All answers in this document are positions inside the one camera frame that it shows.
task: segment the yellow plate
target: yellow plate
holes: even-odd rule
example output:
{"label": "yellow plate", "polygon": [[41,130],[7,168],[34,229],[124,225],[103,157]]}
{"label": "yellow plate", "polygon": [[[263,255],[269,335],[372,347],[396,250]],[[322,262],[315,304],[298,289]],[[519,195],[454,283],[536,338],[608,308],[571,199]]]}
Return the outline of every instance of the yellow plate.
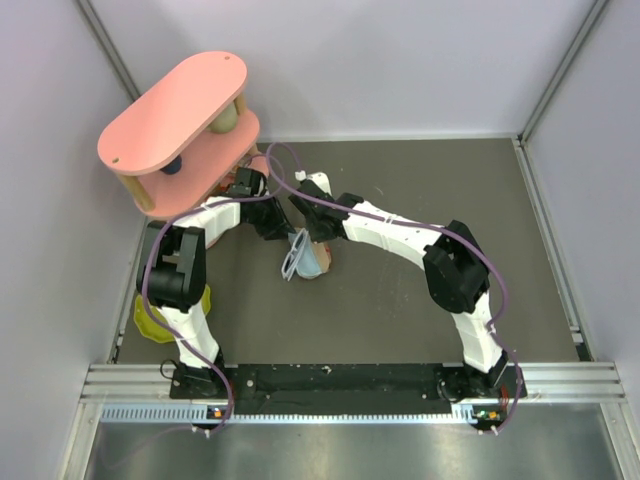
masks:
{"label": "yellow plate", "polygon": [[[202,294],[202,309],[204,310],[205,315],[211,310],[211,289],[209,288],[209,285],[204,287],[204,293]],[[156,307],[151,307],[151,311],[160,321],[165,324],[167,323]],[[156,322],[151,320],[149,315],[147,315],[147,312],[144,311],[144,307],[142,306],[142,296],[140,294],[136,297],[133,321],[138,326],[138,330],[140,330],[143,337],[153,340],[156,343],[170,343],[175,342],[176,340],[168,330],[160,327]]]}

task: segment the pink shelf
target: pink shelf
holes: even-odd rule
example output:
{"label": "pink shelf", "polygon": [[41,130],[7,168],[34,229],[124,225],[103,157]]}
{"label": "pink shelf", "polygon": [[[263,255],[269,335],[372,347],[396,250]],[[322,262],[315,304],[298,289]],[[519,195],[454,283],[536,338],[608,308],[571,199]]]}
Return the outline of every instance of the pink shelf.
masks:
{"label": "pink shelf", "polygon": [[[251,111],[240,115],[238,124],[229,133],[200,133],[180,152],[182,169],[178,173],[166,175],[156,171],[139,177],[155,202],[155,208],[144,213],[168,219],[198,206],[255,144],[259,133],[260,122]],[[262,157],[254,159],[252,167],[268,174]]]}
{"label": "pink shelf", "polygon": [[100,159],[122,175],[161,169],[191,147],[246,82],[247,67],[232,53],[187,58],[104,129],[98,140]]}

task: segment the gray floor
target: gray floor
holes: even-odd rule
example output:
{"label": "gray floor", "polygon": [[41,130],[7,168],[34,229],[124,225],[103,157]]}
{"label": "gray floor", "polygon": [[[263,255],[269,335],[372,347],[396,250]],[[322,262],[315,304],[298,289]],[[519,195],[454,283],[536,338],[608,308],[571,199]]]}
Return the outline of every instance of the gray floor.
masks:
{"label": "gray floor", "polygon": [[209,441],[168,433],[125,460],[166,428],[101,424],[86,479],[622,480],[598,405],[524,405],[497,438],[462,425],[230,425]]}
{"label": "gray floor", "polygon": [[[510,140],[375,141],[295,145],[307,172],[413,220],[469,225],[502,271],[511,306],[498,325],[521,361],[577,360],[547,255]],[[277,155],[287,171],[292,162]],[[283,198],[288,213],[294,210]],[[293,214],[290,218],[300,217]],[[285,242],[252,227],[226,233],[208,252],[211,330],[228,363],[460,361],[450,316],[430,299],[424,274],[362,244],[334,241],[330,272],[286,283]],[[493,289],[492,306],[500,296]],[[143,338],[130,322],[120,363],[176,358],[175,345]]]}

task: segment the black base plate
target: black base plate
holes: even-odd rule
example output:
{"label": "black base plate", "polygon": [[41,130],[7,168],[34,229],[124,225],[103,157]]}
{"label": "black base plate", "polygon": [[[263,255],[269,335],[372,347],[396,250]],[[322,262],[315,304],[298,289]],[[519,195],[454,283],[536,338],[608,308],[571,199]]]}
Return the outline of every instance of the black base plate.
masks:
{"label": "black base plate", "polygon": [[[226,374],[233,385],[238,414],[399,415],[449,413],[451,402],[441,397],[439,382],[456,371],[463,374],[464,367],[242,364],[227,367]],[[507,367],[500,385],[513,397],[514,367]],[[192,398],[225,396],[224,390],[218,390],[215,395]],[[497,398],[498,392],[487,390],[485,396]]]}

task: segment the sunglasses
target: sunglasses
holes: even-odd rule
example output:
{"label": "sunglasses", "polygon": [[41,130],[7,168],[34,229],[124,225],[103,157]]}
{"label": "sunglasses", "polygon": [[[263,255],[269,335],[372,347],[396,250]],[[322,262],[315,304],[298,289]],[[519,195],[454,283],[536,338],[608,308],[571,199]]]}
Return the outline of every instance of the sunglasses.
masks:
{"label": "sunglasses", "polygon": [[300,263],[300,259],[304,253],[304,248],[309,241],[309,232],[306,229],[302,229],[298,232],[296,237],[293,239],[291,244],[291,249],[287,256],[284,257],[284,262],[282,262],[282,268],[280,272],[282,273],[282,278],[284,278],[287,282],[291,280],[293,274],[296,271],[296,267],[298,263]]}

